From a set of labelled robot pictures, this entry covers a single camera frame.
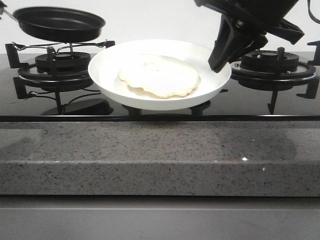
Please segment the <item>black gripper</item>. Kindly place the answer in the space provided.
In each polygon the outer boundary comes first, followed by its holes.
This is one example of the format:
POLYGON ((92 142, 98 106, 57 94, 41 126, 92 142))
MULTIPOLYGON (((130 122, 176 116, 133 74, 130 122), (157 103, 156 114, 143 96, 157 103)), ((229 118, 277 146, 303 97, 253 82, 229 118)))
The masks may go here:
POLYGON ((264 35, 255 38, 252 29, 237 26, 237 20, 296 44, 305 33, 285 19, 296 3, 296 0, 196 0, 198 7, 204 6, 223 14, 208 59, 211 70, 218 73, 226 63, 232 63, 268 43, 264 35))

